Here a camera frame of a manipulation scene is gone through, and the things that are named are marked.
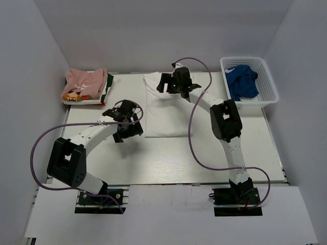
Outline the blue crumpled t-shirt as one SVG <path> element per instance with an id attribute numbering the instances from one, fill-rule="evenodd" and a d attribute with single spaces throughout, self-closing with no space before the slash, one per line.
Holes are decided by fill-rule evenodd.
<path id="1" fill-rule="evenodd" d="M 248 65 L 238 65 L 226 69 L 225 76 L 232 100 L 239 102 L 242 97 L 252 99 L 259 94 L 255 84 L 258 73 Z"/>

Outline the folded white green t-shirt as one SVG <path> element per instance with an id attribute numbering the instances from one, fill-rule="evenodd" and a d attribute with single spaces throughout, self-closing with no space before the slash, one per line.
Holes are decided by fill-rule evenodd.
<path id="1" fill-rule="evenodd" d="M 113 79 L 114 76 L 108 73 L 107 82 L 105 84 L 102 95 L 100 97 L 89 99 L 89 100 L 82 100 L 82 101 L 67 101 L 64 99 L 61 100 L 65 105 L 101 105 L 101 106 L 105 105 L 107 102 L 109 91 L 113 84 Z"/>

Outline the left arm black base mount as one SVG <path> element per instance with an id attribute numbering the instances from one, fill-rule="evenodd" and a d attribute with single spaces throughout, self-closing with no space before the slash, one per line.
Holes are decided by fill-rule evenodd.
<path id="1" fill-rule="evenodd" d="M 127 208 L 130 186 L 108 186 L 103 197 L 80 191 L 75 205 L 76 214 L 123 214 Z"/>

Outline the folded pink t-shirt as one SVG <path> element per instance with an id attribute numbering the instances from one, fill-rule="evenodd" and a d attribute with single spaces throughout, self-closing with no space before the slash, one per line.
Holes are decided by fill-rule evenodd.
<path id="1" fill-rule="evenodd" d="M 106 68 L 99 68 L 92 72 L 70 68 L 65 78 L 66 86 L 61 97 L 66 101 L 83 101 L 102 95 L 108 73 Z"/>

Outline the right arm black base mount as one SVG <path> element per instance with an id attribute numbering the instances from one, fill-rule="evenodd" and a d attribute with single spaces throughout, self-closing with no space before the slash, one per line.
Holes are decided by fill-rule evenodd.
<path id="1" fill-rule="evenodd" d="M 232 188 L 215 188 L 208 195 L 214 204 L 215 217 L 262 216 L 260 196 L 257 188 L 237 198 Z"/>

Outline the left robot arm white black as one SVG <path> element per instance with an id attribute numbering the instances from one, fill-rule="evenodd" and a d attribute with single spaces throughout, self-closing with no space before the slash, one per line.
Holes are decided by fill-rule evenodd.
<path id="1" fill-rule="evenodd" d="M 141 123 L 134 113 L 103 115 L 79 134 L 60 137 L 54 142 L 47 174 L 70 188 L 90 193 L 96 203 L 104 203 L 108 198 L 108 184 L 87 172 L 87 156 L 110 136 L 116 143 L 122 143 L 126 138 L 142 134 Z"/>

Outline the white plastic basket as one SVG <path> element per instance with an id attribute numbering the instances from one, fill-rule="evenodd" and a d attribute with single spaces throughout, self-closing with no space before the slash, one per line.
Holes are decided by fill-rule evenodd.
<path id="1" fill-rule="evenodd" d="M 260 57 L 223 57 L 222 76 L 229 99 L 238 109 L 262 109 L 279 96 L 265 61 Z"/>

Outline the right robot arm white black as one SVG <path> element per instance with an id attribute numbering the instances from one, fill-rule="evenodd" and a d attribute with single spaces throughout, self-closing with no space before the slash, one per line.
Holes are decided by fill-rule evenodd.
<path id="1" fill-rule="evenodd" d="M 249 198 L 253 190 L 253 182 L 249 176 L 241 149 L 242 122 L 233 100 L 222 100 L 192 83 L 190 74 L 178 75 L 163 73 L 157 91 L 163 93 L 167 85 L 167 93 L 180 94 L 188 102 L 199 106 L 210 114 L 214 136 L 223 146 L 229 171 L 230 189 L 225 196 L 232 203 L 241 204 Z"/>

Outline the white SpongeBob print t-shirt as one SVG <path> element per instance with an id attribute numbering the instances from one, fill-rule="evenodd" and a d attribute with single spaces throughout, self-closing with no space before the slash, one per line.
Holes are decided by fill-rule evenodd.
<path id="1" fill-rule="evenodd" d="M 144 75 L 146 88 L 146 138 L 185 137 L 193 104 L 179 94 L 156 90 L 161 73 Z"/>

